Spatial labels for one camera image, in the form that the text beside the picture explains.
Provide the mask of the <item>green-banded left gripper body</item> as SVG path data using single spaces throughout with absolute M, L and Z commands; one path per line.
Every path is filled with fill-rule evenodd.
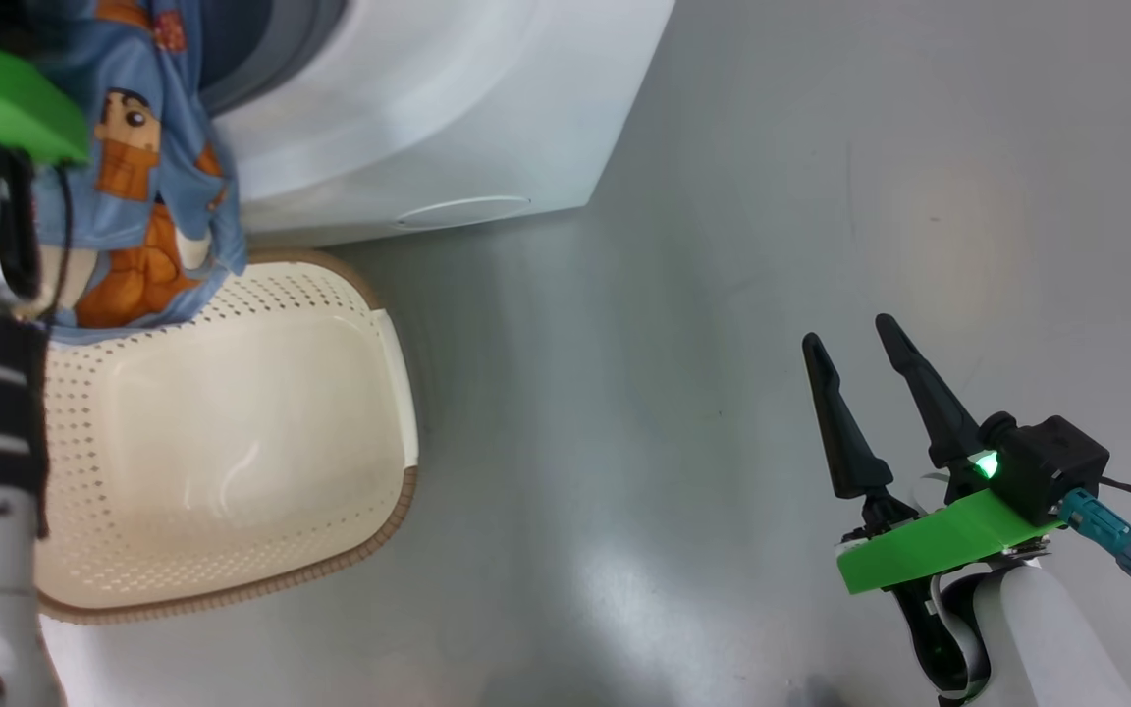
M 81 107 L 27 60 L 0 52 L 0 144 L 36 164 L 85 164 L 89 133 Z

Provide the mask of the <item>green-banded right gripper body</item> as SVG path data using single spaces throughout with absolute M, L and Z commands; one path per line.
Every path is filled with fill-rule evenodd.
M 893 531 L 836 551 L 836 569 L 852 595 L 978 563 L 1005 549 L 1041 538 L 1062 521 L 1033 526 L 991 489 Z

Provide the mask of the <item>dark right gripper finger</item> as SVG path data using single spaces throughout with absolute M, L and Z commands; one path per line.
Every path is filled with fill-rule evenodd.
M 929 434 L 929 457 L 933 466 L 947 468 L 953 462 L 969 460 L 983 452 L 978 422 L 955 397 L 955 391 L 948 388 L 929 359 L 920 353 L 896 318 L 881 313 L 875 318 L 875 326 L 889 365 L 906 381 L 920 411 Z
M 840 500 L 881 495 L 893 475 L 888 463 L 872 452 L 840 393 L 840 376 L 821 337 L 808 334 L 800 342 L 834 494 Z

